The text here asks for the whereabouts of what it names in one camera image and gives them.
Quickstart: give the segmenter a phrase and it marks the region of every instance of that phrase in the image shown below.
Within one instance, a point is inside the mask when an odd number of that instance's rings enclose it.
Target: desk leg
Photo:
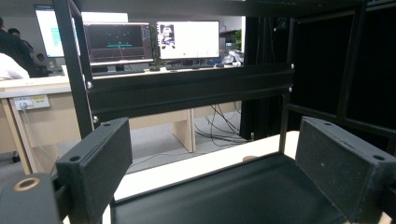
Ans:
[[[21,141],[22,141],[22,144],[23,144],[22,148],[24,148],[24,150],[22,149],[21,152],[24,152],[25,154],[20,153],[20,156],[23,154],[23,156],[25,155],[25,157],[21,158],[21,161],[23,159],[25,159],[25,160],[27,159],[28,163],[30,164],[30,167],[31,167],[31,172],[37,173],[37,167],[35,165],[35,159],[33,157],[32,149],[29,146],[29,140],[27,139],[26,132],[25,132],[25,130],[23,128],[23,123],[22,123],[22,120],[21,120],[20,113],[17,110],[17,108],[15,106],[15,102],[14,102],[13,99],[9,99],[9,105],[11,106],[12,114],[14,115],[14,119],[15,119],[15,121],[17,123],[18,132],[20,134]]]
[[[12,132],[12,138],[13,138],[15,146],[18,150],[18,154],[21,158],[21,164],[23,167],[23,171],[25,172],[26,175],[29,175],[32,173],[32,167],[31,167],[29,160],[27,159],[26,151],[23,148],[22,141],[21,141],[21,135],[18,132],[18,128],[15,123],[14,116],[12,115],[12,112],[11,112],[10,102],[7,99],[2,99],[2,105],[3,105],[4,111],[6,113],[9,128]]]
[[[173,124],[174,136],[189,152],[196,150],[193,112],[193,109],[186,109],[187,120],[178,121]]]

